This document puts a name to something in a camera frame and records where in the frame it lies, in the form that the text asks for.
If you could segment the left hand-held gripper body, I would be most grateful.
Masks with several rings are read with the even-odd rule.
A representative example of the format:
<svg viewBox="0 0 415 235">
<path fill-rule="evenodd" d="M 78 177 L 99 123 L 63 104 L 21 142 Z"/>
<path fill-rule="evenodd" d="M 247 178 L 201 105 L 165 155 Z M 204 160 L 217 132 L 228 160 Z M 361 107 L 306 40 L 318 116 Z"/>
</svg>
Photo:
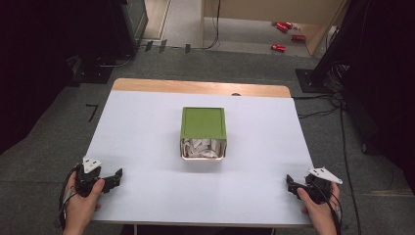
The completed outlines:
<svg viewBox="0 0 415 235">
<path fill-rule="evenodd" d="M 102 162 L 84 157 L 76 173 L 75 189 L 81 197 L 87 197 L 99 179 Z"/>
</svg>

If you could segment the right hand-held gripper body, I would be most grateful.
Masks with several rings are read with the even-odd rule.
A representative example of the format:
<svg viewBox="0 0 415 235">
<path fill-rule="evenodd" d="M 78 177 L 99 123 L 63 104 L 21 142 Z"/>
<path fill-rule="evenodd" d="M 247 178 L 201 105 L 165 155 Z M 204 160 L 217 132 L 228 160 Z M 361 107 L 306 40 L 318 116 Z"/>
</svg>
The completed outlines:
<svg viewBox="0 0 415 235">
<path fill-rule="evenodd" d="M 316 204 L 326 203 L 331 197 L 331 183 L 342 184 L 343 181 L 325 167 L 313 168 L 305 178 L 308 195 Z"/>
</svg>

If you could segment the green-topped box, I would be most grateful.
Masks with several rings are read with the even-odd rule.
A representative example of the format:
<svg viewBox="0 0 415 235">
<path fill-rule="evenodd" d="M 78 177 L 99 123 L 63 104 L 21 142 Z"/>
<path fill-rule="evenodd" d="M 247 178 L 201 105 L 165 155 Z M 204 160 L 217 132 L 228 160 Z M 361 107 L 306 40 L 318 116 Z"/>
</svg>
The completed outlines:
<svg viewBox="0 0 415 235">
<path fill-rule="evenodd" d="M 182 110 L 182 139 L 227 138 L 223 108 L 184 107 Z"/>
</svg>

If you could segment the person's right hand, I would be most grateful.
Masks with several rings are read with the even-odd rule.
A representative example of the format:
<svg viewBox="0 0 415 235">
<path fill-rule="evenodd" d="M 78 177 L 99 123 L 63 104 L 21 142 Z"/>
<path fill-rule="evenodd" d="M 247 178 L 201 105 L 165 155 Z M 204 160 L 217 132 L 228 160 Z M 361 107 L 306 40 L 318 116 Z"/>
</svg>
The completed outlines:
<svg viewBox="0 0 415 235">
<path fill-rule="evenodd" d="M 301 212 L 309 216 L 317 235 L 338 235 L 335 221 L 337 213 L 335 209 L 340 207 L 340 189 L 334 182 L 331 183 L 331 187 L 330 206 L 327 204 L 315 204 L 304 189 L 297 189 L 303 202 Z"/>
</svg>

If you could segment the person's left hand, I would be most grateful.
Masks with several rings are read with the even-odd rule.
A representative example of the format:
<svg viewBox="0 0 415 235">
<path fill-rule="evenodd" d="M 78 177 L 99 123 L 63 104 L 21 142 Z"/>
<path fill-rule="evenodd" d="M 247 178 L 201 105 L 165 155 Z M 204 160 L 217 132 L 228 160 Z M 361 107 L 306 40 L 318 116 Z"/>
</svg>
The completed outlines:
<svg viewBox="0 0 415 235">
<path fill-rule="evenodd" d="M 72 197 L 66 205 L 66 226 L 63 235 L 83 235 L 94 212 L 101 208 L 98 199 L 102 193 L 105 181 L 99 179 L 94 184 L 91 193 L 87 197 L 81 197 L 75 192 L 75 179 L 76 173 L 73 172 L 66 186 L 66 191 L 71 189 Z"/>
</svg>

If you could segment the black stand base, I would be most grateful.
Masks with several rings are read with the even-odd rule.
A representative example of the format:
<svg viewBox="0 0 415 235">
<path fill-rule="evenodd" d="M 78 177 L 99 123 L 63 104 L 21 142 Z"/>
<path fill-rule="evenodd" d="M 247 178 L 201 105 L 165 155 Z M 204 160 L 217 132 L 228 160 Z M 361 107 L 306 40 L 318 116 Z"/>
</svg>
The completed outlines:
<svg viewBox="0 0 415 235">
<path fill-rule="evenodd" d="M 313 70 L 295 69 L 300 89 L 303 93 L 329 93 L 321 76 Z"/>
<path fill-rule="evenodd" d="M 70 86 L 79 86 L 81 83 L 107 84 L 112 74 L 111 67 L 101 66 L 95 60 L 76 56 L 69 59 L 69 67 L 73 71 Z"/>
</svg>

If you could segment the dark curtain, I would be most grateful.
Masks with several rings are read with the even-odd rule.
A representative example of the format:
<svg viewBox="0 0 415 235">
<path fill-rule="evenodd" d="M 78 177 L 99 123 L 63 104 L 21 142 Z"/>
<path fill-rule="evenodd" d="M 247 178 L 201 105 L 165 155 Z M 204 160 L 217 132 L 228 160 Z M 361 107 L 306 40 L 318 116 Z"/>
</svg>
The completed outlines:
<svg viewBox="0 0 415 235">
<path fill-rule="evenodd" d="M 96 61 L 87 35 L 108 0 L 0 0 L 0 155 L 70 84 L 69 59 Z"/>
<path fill-rule="evenodd" d="M 346 90 L 373 125 L 365 143 L 397 165 L 415 194 L 415 0 L 360 0 Z"/>
</svg>

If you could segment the black stand pole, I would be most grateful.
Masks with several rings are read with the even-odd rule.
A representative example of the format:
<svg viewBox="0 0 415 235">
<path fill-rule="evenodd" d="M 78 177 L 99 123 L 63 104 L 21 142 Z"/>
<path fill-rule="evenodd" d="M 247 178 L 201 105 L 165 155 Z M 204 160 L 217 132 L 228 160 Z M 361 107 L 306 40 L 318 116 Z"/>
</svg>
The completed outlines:
<svg viewBox="0 0 415 235">
<path fill-rule="evenodd" d="M 341 28 L 328 50 L 312 72 L 311 80 L 321 83 L 330 66 L 343 59 L 346 52 L 346 43 L 352 38 L 352 26 L 364 6 L 365 0 L 350 0 Z"/>
</svg>

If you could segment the beige wooden partition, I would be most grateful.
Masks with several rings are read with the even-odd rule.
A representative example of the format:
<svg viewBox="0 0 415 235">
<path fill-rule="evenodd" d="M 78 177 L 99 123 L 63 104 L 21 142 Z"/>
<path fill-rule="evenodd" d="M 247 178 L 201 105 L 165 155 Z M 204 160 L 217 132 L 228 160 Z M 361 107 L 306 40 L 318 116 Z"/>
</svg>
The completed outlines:
<svg viewBox="0 0 415 235">
<path fill-rule="evenodd" d="M 201 39 L 205 17 L 298 24 L 314 55 L 334 24 L 340 24 L 349 0 L 201 0 Z"/>
</svg>

